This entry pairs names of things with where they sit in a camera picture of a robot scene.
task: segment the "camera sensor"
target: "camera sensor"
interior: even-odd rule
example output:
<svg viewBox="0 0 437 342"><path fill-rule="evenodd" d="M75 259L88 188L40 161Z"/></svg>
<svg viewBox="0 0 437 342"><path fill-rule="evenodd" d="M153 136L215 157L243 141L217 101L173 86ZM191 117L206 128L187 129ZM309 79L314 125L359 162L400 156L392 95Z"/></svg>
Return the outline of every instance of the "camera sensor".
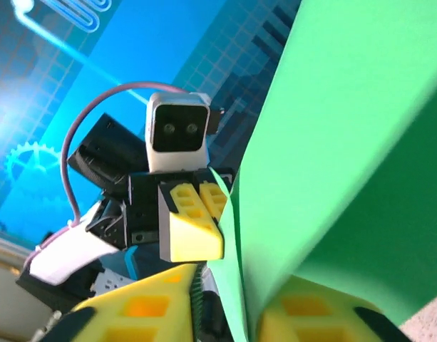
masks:
<svg viewBox="0 0 437 342"><path fill-rule="evenodd" d="M203 105L159 105L152 146L156 152L194 152L201 148L208 108Z"/></svg>

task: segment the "grid pattern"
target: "grid pattern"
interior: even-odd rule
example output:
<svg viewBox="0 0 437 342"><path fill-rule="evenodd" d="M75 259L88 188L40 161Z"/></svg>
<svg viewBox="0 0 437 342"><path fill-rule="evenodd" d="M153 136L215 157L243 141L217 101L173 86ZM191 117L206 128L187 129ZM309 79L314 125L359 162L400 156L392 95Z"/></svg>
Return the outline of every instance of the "grid pattern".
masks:
<svg viewBox="0 0 437 342"><path fill-rule="evenodd" d="M88 55L117 9L99 13L100 29L87 34L53 12L41 1L29 16L70 46ZM24 28L14 17L10 1L0 1L0 206L11 189L5 170L11 149L42 138L81 69L69 55ZM22 162L29 153L20 156ZM14 179L22 167L14 167Z"/></svg>
<svg viewBox="0 0 437 342"><path fill-rule="evenodd" d="M239 167L300 0L229 0L174 81L227 111L211 137L212 165Z"/></svg>

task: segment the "white plastic part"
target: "white plastic part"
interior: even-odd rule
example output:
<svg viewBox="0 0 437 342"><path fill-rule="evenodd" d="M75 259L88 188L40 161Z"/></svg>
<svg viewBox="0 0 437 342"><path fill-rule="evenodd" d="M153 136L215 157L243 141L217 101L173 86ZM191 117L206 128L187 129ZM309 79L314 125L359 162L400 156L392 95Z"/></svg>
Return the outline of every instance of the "white plastic part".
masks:
<svg viewBox="0 0 437 342"><path fill-rule="evenodd" d="M197 95L200 97L200 99L206 104L206 105L211 105L212 104L212 99L210 98L210 96L206 93L196 93L196 92L191 92L190 94L193 95Z"/></svg>
<svg viewBox="0 0 437 342"><path fill-rule="evenodd" d="M58 323L60 318L61 318L61 312L54 311L54 313L52 314L52 316L48 320L46 326L44 326L43 328L37 329L34 332L34 335L29 342L42 341L43 337Z"/></svg>
<svg viewBox="0 0 437 342"><path fill-rule="evenodd" d="M91 291L95 291L95 296L99 296L133 282L132 279L121 276L110 269L106 269L104 272L98 274L95 284L91 287Z"/></svg>
<svg viewBox="0 0 437 342"><path fill-rule="evenodd" d="M202 290L203 291L214 291L218 296L218 287L215 283L215 278L213 277L212 270L207 266L202 270Z"/></svg>
<svg viewBox="0 0 437 342"><path fill-rule="evenodd" d="M30 275L56 286L93 260L118 252L114 246L86 231L99 204L86 213L78 226L64 232L33 258Z"/></svg>

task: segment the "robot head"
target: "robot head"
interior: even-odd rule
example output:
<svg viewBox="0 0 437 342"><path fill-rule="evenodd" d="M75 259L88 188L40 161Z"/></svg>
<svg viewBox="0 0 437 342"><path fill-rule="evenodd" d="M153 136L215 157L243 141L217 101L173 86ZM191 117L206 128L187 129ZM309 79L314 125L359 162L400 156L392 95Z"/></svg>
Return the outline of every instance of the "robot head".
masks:
<svg viewBox="0 0 437 342"><path fill-rule="evenodd" d="M207 167L207 100L197 93L155 93L150 97L145 124L150 172Z"/></svg>

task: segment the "wire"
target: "wire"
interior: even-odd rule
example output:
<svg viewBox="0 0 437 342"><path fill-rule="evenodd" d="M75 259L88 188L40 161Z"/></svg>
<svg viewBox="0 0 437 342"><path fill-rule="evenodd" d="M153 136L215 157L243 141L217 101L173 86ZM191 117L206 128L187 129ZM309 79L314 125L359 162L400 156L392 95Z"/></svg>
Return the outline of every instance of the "wire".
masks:
<svg viewBox="0 0 437 342"><path fill-rule="evenodd" d="M61 181L63 183L64 191L66 192L66 196L68 198L69 204L71 205L71 209L73 210L73 215L74 215L74 219L71 223L71 227L77 226L81 221L81 211L80 208L78 207L76 196L74 195L74 192L72 190L71 181L69 180L69 174L68 174L68 154L74 135L76 134L77 129L79 128L83 120L87 117L87 115L93 109L95 109L101 102L111 97L112 95L132 89L156 89L156 90L169 91L171 93L187 92L182 88L177 88L173 85L168 85L165 83L158 83L158 82L125 83L122 85L117 85L116 87L111 88L106 92L102 93L82 110L82 112L74 120L68 132L66 133L66 137L64 138L63 141L63 147L61 148L61 159L60 159Z"/></svg>

